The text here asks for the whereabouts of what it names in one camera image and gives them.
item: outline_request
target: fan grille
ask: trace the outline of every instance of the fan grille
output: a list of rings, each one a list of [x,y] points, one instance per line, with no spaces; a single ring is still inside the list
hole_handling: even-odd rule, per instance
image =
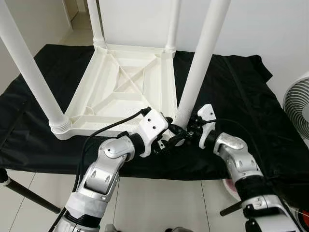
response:
[[[309,139],[309,122],[303,116],[303,109],[309,104],[309,78],[294,84],[286,93],[284,110],[298,132]]]

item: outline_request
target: metal rod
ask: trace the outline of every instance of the metal rod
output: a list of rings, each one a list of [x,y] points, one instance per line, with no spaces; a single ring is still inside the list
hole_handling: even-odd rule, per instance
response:
[[[241,203],[242,202],[237,202],[237,203],[231,205],[230,207],[220,211],[220,215],[224,217],[226,215],[229,215],[229,214],[241,209]]]
[[[172,0],[172,8],[169,21],[169,33],[167,43],[165,46],[165,51],[167,52],[173,52],[173,53],[176,52],[176,35],[177,35],[181,3],[182,3],[181,0]]]
[[[58,214],[60,212],[60,208],[51,204],[44,198],[40,197],[39,195],[35,194],[34,192],[30,191],[28,188],[22,186],[21,184],[17,183],[16,181],[12,180],[8,177],[7,172],[5,169],[0,168],[0,185],[7,187],[20,195],[28,198],[29,200],[43,206],[46,209]]]
[[[231,0],[211,0],[174,124],[186,128]]]
[[[87,0],[88,9],[93,33],[93,45],[106,47],[105,40],[101,30],[100,18],[98,15],[98,6],[96,0]]]
[[[62,113],[4,0],[0,0],[0,37],[47,116],[52,131],[66,132],[71,122]]]

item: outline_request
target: electric fan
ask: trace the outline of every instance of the electric fan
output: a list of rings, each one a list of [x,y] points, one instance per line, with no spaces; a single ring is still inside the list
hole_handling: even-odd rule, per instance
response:
[[[309,72],[288,88],[283,109],[300,135],[309,139]]]

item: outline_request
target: floor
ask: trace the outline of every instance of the floor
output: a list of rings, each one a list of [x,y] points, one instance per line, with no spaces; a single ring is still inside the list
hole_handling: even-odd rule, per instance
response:
[[[91,45],[92,32],[86,14],[78,14],[72,22],[73,32],[61,44]],[[9,171],[12,179],[63,207],[70,195],[74,176],[63,174]],[[1,232],[46,232],[56,214],[0,188]],[[178,226],[194,232],[244,232],[241,211],[221,217],[219,211],[236,200],[221,180],[173,181],[121,177],[101,221],[114,223],[123,232],[163,232]]]

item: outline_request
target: black cloth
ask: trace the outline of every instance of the black cloth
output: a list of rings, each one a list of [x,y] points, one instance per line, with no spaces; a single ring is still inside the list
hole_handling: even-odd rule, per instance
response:
[[[94,52],[92,46],[46,45],[35,57],[63,112]],[[179,102],[193,53],[176,52],[174,72]],[[294,206],[309,208],[309,151],[266,85],[271,77],[259,56],[222,57],[213,55],[194,112],[211,103],[217,118],[239,122],[217,122],[216,129],[245,140],[263,173],[275,190]],[[18,76],[0,96],[0,166],[16,170],[74,174],[84,136],[58,140],[23,77]],[[89,143],[85,164],[97,157],[96,137]],[[205,180],[227,178],[224,162],[218,156],[185,144],[171,152],[135,157],[126,163],[121,176]]]

